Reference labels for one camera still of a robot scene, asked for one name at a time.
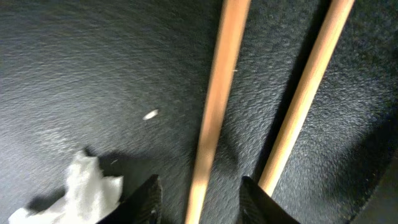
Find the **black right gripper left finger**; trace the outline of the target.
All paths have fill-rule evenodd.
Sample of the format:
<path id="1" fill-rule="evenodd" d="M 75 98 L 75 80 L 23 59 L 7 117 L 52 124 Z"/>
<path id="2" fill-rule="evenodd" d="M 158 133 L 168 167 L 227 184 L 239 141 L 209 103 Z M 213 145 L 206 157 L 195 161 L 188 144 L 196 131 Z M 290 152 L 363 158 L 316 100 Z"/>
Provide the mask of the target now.
<path id="1" fill-rule="evenodd" d="M 161 218 L 162 186 L 154 174 L 98 224 L 159 224 Z"/>

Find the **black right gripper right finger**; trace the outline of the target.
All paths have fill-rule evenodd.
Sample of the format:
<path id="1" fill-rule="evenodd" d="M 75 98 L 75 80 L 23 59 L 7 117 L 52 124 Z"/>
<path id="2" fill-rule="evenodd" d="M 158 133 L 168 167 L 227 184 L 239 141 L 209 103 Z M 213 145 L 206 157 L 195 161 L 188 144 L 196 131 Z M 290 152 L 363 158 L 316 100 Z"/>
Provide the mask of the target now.
<path id="1" fill-rule="evenodd" d="M 242 224 L 299 224 L 248 176 L 241 179 L 239 213 Z"/>

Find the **wooden chopstick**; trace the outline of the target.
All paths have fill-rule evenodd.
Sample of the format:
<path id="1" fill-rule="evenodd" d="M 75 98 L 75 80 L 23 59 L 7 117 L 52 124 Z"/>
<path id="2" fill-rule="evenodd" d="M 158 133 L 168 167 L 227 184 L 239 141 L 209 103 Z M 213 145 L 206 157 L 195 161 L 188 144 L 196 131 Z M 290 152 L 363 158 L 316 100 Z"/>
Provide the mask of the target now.
<path id="1" fill-rule="evenodd" d="M 282 175 L 353 4 L 354 0 L 332 0 L 330 4 L 259 179 L 268 196 Z"/>
<path id="2" fill-rule="evenodd" d="M 185 224 L 200 222 L 250 4 L 250 0 L 223 2 Z"/>

